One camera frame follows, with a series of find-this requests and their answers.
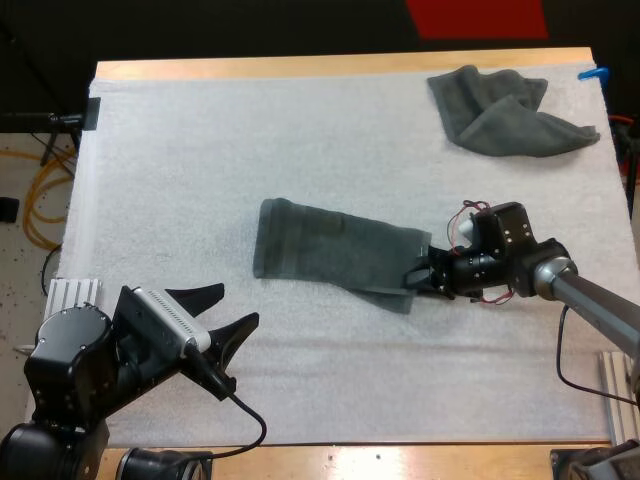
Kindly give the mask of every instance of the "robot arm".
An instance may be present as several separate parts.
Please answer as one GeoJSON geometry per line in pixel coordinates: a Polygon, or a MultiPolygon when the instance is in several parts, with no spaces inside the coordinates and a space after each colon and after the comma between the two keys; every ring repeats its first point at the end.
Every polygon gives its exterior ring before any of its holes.
{"type": "Polygon", "coordinates": [[[0,480],[95,478],[109,437],[105,418],[178,372],[219,400],[237,400],[235,379],[225,370],[257,328],[258,314],[212,331],[193,318],[223,296],[222,285],[123,287],[113,320],[91,305],[49,317],[25,363],[33,421],[14,427],[0,444],[0,480]]]}
{"type": "MultiPolygon", "coordinates": [[[[580,277],[555,239],[538,243],[519,203],[479,210],[461,225],[461,233],[471,241],[469,248],[431,247],[406,275],[406,287],[423,295],[478,301],[485,288],[504,285],[522,297],[563,302],[634,360],[630,385],[640,404],[640,306],[580,277]]],[[[558,478],[568,480],[638,479],[640,446],[630,440],[588,450],[557,470],[558,478]]]]}

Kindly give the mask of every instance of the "folded gray towel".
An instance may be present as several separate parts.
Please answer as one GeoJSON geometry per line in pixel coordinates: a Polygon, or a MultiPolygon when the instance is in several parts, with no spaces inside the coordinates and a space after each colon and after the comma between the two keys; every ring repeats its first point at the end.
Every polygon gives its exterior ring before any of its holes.
{"type": "Polygon", "coordinates": [[[544,79],[514,70],[482,75],[473,65],[428,80],[449,140],[484,155],[547,157],[596,143],[595,127],[537,112],[544,79]]]}
{"type": "Polygon", "coordinates": [[[331,283],[408,313],[415,292],[404,288],[404,275],[430,240],[422,230],[268,199],[260,208],[253,274],[331,283]]]}

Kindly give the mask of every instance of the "wooden table edge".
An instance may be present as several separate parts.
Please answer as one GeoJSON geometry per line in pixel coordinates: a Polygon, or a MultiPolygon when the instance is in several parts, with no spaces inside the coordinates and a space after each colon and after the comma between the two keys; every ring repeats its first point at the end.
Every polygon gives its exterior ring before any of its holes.
{"type": "MultiPolygon", "coordinates": [[[[266,446],[215,461],[215,480],[550,480],[552,449],[607,443],[266,446]]],[[[190,448],[189,450],[210,450],[190,448]]],[[[114,480],[126,449],[108,449],[99,480],[114,480]]]]}
{"type": "Polygon", "coordinates": [[[509,68],[585,62],[593,62],[591,49],[588,47],[304,57],[128,60],[99,62],[96,78],[193,80],[304,77],[451,70],[467,64],[483,68],[509,68]]]}

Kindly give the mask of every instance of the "floor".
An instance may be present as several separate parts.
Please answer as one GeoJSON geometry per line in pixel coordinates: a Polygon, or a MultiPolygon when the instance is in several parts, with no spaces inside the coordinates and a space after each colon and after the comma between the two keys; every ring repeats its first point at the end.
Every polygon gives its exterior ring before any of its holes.
{"type": "MultiPolygon", "coordinates": [[[[40,138],[47,140],[46,135],[40,138]]],[[[61,136],[57,145],[69,148],[70,140],[61,136]]],[[[41,155],[44,147],[29,134],[0,134],[1,151],[21,151],[41,155]]],[[[28,385],[22,368],[26,357],[14,350],[16,345],[32,344],[39,324],[45,296],[40,286],[40,273],[47,251],[32,245],[22,230],[23,199],[38,172],[39,162],[0,157],[0,196],[21,201],[18,222],[0,223],[0,438],[24,420],[28,385]]],[[[68,208],[71,184],[56,187],[39,199],[37,206],[45,215],[58,216],[68,208]]],[[[640,253],[640,201],[636,201],[632,228],[636,252],[640,253]]],[[[48,225],[42,232],[51,240],[62,240],[64,225],[48,225]]],[[[47,277],[55,275],[57,257],[47,268],[47,277]]]]}

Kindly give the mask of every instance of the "gray towel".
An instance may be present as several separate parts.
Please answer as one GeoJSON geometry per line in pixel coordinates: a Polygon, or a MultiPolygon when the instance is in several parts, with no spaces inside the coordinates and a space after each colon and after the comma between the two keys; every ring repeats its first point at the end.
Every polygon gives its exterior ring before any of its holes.
{"type": "Polygon", "coordinates": [[[544,79],[514,70],[482,75],[467,65],[428,79],[449,140],[473,152],[501,157],[547,157],[596,143],[595,127],[575,125],[537,112],[544,79]]]}
{"type": "Polygon", "coordinates": [[[414,292],[404,288],[404,274],[430,240],[422,230],[269,199],[260,208],[253,274],[331,283],[408,313],[414,292]]]}

